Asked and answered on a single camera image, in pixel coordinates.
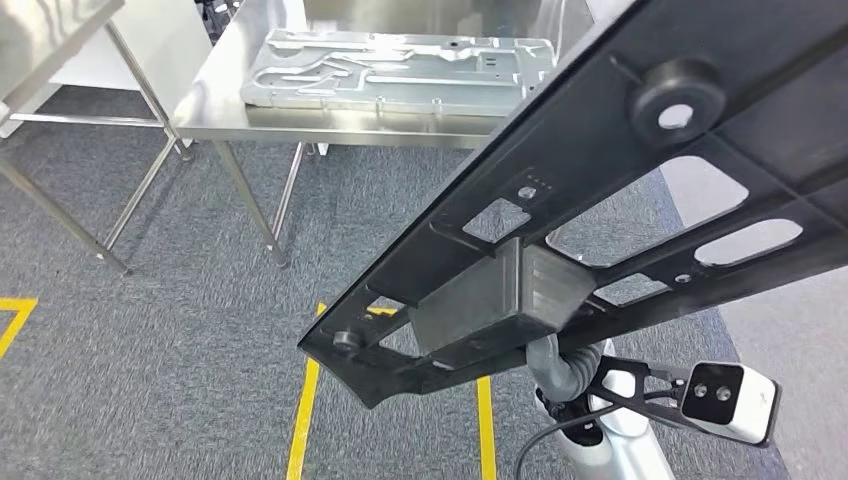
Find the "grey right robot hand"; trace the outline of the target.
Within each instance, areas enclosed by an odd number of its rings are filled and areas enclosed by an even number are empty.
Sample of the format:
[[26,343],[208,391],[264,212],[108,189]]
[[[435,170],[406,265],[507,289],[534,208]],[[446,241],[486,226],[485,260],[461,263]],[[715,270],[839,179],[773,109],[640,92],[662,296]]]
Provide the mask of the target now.
[[525,357],[534,381],[547,399],[564,403],[575,398],[571,367],[560,356],[556,334],[529,342]]

